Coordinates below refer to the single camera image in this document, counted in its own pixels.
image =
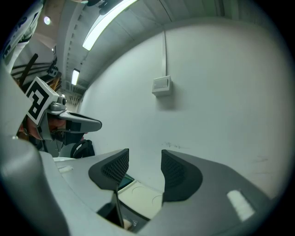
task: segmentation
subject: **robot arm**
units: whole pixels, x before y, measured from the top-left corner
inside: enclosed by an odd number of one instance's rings
[[[99,120],[67,111],[66,99],[38,77],[27,89],[26,96],[32,101],[27,116],[35,123],[40,138],[46,142],[57,140],[68,145],[80,141],[84,133],[101,129]],[[49,118],[65,120],[65,127],[50,130]]]

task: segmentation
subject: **white wall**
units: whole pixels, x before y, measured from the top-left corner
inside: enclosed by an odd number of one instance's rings
[[[130,149],[128,174],[164,191],[161,149],[226,164],[276,196],[294,134],[293,72],[258,26],[223,19],[177,23],[166,32],[173,96],[156,98],[162,35],[129,50],[87,90],[80,113],[102,121],[89,133],[97,154]]]
[[[74,106],[71,101],[66,103],[66,109],[70,112],[77,112],[77,106]]]
[[[41,43],[39,40],[37,40],[34,36],[32,36],[29,43],[24,47],[24,49],[19,54],[18,58],[16,59],[16,61],[14,63],[14,66],[28,64],[35,53],[38,54],[38,58],[35,61],[35,63],[51,63],[53,61],[53,51],[50,48],[48,48],[47,46],[45,46],[43,43]],[[42,66],[45,66],[45,65],[34,65],[34,66],[32,66],[32,68],[38,68],[38,67],[42,67]],[[19,69],[15,69],[15,70],[13,70],[13,72],[18,72],[18,71],[23,71],[23,70],[24,70],[24,67],[19,68]],[[42,77],[44,75],[47,75],[46,71],[38,72],[33,75],[29,75],[26,77],[24,84],[33,81],[36,76]]]
[[[38,54],[38,58],[35,63],[51,63],[53,60],[53,51],[51,48],[48,48],[33,36],[29,43],[21,51],[14,65],[28,64],[35,53]]]

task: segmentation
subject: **ceiling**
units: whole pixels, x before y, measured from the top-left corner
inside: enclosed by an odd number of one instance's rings
[[[99,16],[97,5],[88,7],[66,0],[59,24],[57,57],[63,74],[62,89],[82,96],[91,82],[123,48],[164,24],[189,18],[224,17],[271,27],[268,18],[250,1],[242,0],[138,0],[103,31],[90,51],[82,47]],[[73,69],[80,70],[76,86]]]
[[[60,15],[63,11],[65,0],[47,0],[38,19],[37,28],[34,37],[47,47],[54,48],[59,29]],[[51,19],[50,25],[46,25],[43,21],[44,17]]]

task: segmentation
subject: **fluorescent light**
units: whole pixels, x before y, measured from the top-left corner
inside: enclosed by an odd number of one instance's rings
[[[72,75],[72,84],[73,85],[76,85],[77,84],[77,80],[78,80],[79,74],[80,74],[80,71],[78,71],[76,69],[73,70],[73,75]]]
[[[124,0],[116,5],[113,9],[111,9],[105,16],[99,16],[95,23],[92,25],[90,31],[88,32],[83,43],[83,48],[90,51],[102,31],[108,26],[108,24],[124,9],[126,9],[136,1],[137,0]]]
[[[50,22],[51,22],[50,17],[44,17],[44,23],[45,23],[45,24],[49,25]]]

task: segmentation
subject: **wall switch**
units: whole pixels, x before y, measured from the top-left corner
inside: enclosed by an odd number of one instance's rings
[[[164,76],[153,80],[152,93],[155,96],[168,96],[171,94],[172,81],[170,76]]]

